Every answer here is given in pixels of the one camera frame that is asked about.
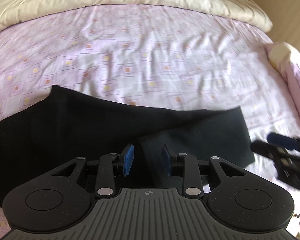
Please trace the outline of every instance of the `black garment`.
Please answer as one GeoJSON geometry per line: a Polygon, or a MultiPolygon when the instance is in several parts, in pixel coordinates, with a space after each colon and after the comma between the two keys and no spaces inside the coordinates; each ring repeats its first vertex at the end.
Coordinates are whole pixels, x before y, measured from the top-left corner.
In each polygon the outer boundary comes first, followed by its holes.
{"type": "Polygon", "coordinates": [[[54,85],[45,100],[0,121],[0,206],[10,190],[62,163],[77,156],[98,160],[128,143],[135,158],[130,175],[116,177],[118,187],[181,187],[180,180],[157,172],[164,143],[201,160],[217,155],[241,167],[254,161],[240,108],[128,106],[54,85]]]}

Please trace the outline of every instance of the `triangular cutout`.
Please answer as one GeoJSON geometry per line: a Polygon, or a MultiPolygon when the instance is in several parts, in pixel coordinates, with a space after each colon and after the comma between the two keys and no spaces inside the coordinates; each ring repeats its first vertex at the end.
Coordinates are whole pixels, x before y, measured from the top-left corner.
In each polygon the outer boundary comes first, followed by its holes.
{"type": "Polygon", "coordinates": [[[226,163],[220,163],[220,167],[223,169],[224,173],[228,177],[234,177],[234,176],[244,176],[245,174],[242,171],[238,171],[236,168],[226,164],[226,163]]]}
{"type": "Polygon", "coordinates": [[[76,165],[77,165],[76,163],[72,163],[71,165],[65,167],[61,171],[58,171],[55,174],[52,174],[52,176],[69,177],[69,176],[71,176],[76,165]]]}

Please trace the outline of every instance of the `pink patterned bed sheet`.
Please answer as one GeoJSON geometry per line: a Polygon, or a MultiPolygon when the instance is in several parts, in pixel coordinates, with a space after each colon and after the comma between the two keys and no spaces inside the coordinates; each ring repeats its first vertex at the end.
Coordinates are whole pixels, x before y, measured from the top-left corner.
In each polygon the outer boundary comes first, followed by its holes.
{"type": "MultiPolygon", "coordinates": [[[[175,110],[241,106],[251,139],[300,136],[300,119],[267,60],[261,30],[180,8],[100,5],[0,33],[0,120],[44,99],[53,84],[130,105],[175,110]]],[[[274,180],[261,156],[249,167],[274,180]]],[[[9,230],[0,209],[0,237],[9,230]]]]}

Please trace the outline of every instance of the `folded fabric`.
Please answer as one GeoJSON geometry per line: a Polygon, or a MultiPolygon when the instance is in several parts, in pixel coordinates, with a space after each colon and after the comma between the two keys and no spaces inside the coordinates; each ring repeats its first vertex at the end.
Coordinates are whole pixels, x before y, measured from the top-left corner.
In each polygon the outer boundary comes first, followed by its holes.
{"type": "Polygon", "coordinates": [[[268,44],[266,48],[269,62],[287,83],[300,116],[300,52],[285,42],[268,44]]]}
{"type": "Polygon", "coordinates": [[[98,160],[128,143],[135,146],[135,158],[129,176],[115,178],[118,188],[181,188],[180,181],[156,170],[164,143],[201,160],[218,155],[241,167],[254,161],[240,108],[128,106],[54,85],[46,99],[0,121],[0,206],[14,187],[62,163],[77,156],[98,160]]]}

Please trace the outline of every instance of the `gray ribbed panel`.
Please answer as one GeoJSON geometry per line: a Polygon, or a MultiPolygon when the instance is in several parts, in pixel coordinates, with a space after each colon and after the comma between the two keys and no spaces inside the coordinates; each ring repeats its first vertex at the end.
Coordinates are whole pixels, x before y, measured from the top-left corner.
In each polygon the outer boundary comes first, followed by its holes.
{"type": "Polygon", "coordinates": [[[176,189],[123,189],[112,199],[97,201],[91,213],[72,228],[52,234],[13,230],[5,240],[285,240],[284,229],[247,234],[215,221],[202,202],[180,196],[176,189]]]}

